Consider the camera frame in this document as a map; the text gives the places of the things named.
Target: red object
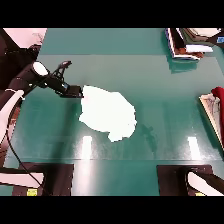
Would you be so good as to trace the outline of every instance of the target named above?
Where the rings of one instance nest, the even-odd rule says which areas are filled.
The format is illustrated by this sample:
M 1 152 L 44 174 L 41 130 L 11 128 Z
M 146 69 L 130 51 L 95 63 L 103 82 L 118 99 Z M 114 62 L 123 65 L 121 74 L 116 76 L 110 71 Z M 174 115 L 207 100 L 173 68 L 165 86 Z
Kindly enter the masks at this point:
M 221 139 L 224 146 L 224 89 L 222 87 L 216 87 L 212 89 L 212 94 L 220 99 L 220 123 L 221 123 Z

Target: yellow sticker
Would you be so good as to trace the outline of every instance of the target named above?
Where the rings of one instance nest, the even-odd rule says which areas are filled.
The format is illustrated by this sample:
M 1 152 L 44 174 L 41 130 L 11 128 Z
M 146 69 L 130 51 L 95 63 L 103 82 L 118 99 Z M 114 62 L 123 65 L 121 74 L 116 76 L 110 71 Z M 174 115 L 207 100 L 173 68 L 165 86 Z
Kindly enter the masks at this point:
M 195 193 L 196 196 L 205 196 L 204 194 L 202 194 L 201 192 Z
M 37 189 L 28 189 L 27 196 L 37 196 Z

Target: table surface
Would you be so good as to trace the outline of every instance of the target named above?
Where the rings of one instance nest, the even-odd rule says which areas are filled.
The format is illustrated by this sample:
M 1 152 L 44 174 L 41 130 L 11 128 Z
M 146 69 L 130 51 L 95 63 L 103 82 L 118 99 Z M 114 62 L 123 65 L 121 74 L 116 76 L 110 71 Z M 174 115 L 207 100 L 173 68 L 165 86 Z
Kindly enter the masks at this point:
M 223 59 L 215 46 L 199 62 L 175 62 L 162 28 L 48 29 L 38 60 L 51 71 L 71 60 L 66 82 L 120 92 L 138 123 L 130 138 L 111 143 L 78 120 L 80 100 L 37 88 L 12 144 L 24 162 L 74 163 L 72 195 L 159 195 L 158 164 L 211 164 L 224 178 L 223 151 L 198 100 L 222 86 Z M 82 158 L 84 136 L 92 137 L 90 160 Z M 18 167 L 11 151 L 5 167 Z

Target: white blob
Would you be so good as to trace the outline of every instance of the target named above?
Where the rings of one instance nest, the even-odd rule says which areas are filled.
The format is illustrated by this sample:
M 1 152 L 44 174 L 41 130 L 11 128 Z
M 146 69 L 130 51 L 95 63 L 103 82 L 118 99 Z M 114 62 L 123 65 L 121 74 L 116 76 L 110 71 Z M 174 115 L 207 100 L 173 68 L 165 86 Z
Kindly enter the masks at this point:
M 44 67 L 43 64 L 41 64 L 39 61 L 35 61 L 33 63 L 33 69 L 35 70 L 35 72 L 38 74 L 38 75 L 41 75 L 41 76 L 45 76 L 48 74 L 48 71 L 47 69 Z
M 84 86 L 79 120 L 93 130 L 109 132 L 111 142 L 129 138 L 135 131 L 135 108 L 118 92 Z

